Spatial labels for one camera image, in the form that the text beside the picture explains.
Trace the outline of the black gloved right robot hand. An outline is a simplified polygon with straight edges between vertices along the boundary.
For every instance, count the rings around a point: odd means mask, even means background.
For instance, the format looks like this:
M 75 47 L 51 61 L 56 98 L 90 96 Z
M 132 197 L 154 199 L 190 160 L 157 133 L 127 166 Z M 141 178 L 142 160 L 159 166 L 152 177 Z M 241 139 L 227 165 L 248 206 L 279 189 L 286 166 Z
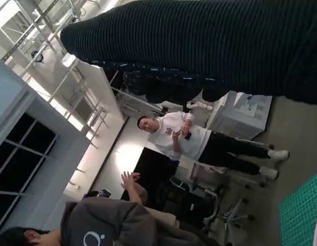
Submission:
M 68 53 L 138 92 L 229 91 L 317 105 L 317 1 L 132 1 L 67 25 Z

